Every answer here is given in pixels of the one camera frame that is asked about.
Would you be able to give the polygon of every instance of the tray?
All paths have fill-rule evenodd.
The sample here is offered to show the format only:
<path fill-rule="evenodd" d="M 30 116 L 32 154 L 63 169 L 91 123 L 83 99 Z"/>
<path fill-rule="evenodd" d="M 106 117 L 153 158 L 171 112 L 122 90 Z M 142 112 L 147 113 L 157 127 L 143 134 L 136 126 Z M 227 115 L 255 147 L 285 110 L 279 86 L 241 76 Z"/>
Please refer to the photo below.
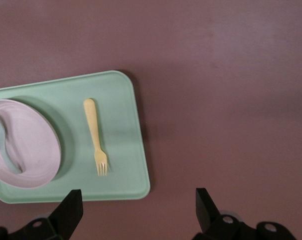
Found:
<path fill-rule="evenodd" d="M 61 165 L 55 178 L 36 189 L 21 189 L 0 182 L 5 203 L 59 202 L 73 189 L 84 201 L 133 200 L 145 197 L 150 181 L 130 79 L 106 71 L 0 88 L 0 99 L 12 99 L 39 111 L 53 126 L 61 144 Z M 108 160 L 108 175 L 97 175 L 94 147 L 83 101 L 97 103 L 101 147 Z"/>

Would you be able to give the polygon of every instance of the brown table surface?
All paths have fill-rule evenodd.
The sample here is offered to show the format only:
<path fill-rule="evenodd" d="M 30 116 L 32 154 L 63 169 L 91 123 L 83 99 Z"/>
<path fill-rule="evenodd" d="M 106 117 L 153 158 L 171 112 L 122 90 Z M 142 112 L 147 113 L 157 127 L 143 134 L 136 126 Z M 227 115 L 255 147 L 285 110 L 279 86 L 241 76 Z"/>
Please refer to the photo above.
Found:
<path fill-rule="evenodd" d="M 302 240 L 302 0 L 0 1 L 0 88 L 118 69 L 151 192 L 85 202 L 71 239 L 189 240 L 207 188 L 248 225 Z M 0 225 L 56 206 L 0 201 Z"/>

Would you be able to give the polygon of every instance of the spoon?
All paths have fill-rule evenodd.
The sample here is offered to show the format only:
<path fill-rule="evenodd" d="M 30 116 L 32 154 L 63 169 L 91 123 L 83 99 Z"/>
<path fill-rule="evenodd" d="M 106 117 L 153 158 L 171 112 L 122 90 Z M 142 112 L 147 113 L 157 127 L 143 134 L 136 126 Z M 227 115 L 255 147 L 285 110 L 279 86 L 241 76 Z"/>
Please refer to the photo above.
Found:
<path fill-rule="evenodd" d="M 9 155 L 7 154 L 6 147 L 5 147 L 5 129 L 1 121 L 0 121 L 0 153 L 6 166 L 9 168 L 10 172 L 14 174 L 22 173 L 20 166 L 16 166 L 12 162 Z"/>

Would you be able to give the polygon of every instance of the fork handle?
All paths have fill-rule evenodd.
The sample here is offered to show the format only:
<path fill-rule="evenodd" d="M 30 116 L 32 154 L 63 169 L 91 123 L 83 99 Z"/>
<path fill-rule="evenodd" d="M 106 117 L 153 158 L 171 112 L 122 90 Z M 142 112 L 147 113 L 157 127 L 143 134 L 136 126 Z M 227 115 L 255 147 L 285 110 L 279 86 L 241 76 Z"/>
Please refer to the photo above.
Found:
<path fill-rule="evenodd" d="M 94 148 L 101 149 L 98 125 L 97 125 L 97 113 L 96 113 L 95 102 L 93 99 L 89 98 L 83 102 L 83 106 L 84 106 L 87 123 L 90 128 Z"/>

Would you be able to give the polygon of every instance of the tableware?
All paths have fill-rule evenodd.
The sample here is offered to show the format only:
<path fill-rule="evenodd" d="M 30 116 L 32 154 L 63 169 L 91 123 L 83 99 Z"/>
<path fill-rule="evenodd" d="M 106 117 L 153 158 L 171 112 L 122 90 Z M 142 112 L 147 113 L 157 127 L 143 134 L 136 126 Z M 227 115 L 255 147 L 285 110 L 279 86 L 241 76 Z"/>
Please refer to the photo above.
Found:
<path fill-rule="evenodd" d="M 61 164 L 48 184 L 20 189 L 0 182 L 6 203 L 60 202 L 72 189 L 84 201 L 132 200 L 150 190 L 146 158 L 130 79 L 107 71 L 0 89 L 0 99 L 25 103 L 54 127 L 61 144 Z M 94 147 L 83 101 L 92 98 L 99 113 L 99 133 L 108 157 L 107 177 L 96 174 Z"/>
<path fill-rule="evenodd" d="M 11 173 L 20 174 L 22 170 L 20 166 L 16 166 L 15 163 L 12 162 L 10 156 L 7 154 L 6 147 L 5 147 L 5 129 L 3 123 L 0 121 L 0 153 L 1 157 L 0 160 L 5 162 L 5 165 L 8 167 Z"/>
<path fill-rule="evenodd" d="M 7 152 L 22 168 L 22 173 L 13 174 L 0 161 L 2 188 L 33 189 L 50 182 L 61 160 L 59 140 L 51 124 L 33 108 L 11 99 L 0 99 L 0 119 L 7 130 Z"/>
<path fill-rule="evenodd" d="M 107 175 L 107 156 L 105 152 L 101 149 L 98 122 L 96 114 L 95 102 L 92 99 L 86 99 L 83 102 L 84 111 L 91 132 L 91 137 L 94 145 L 94 159 L 97 169 L 97 174 L 99 176 Z"/>

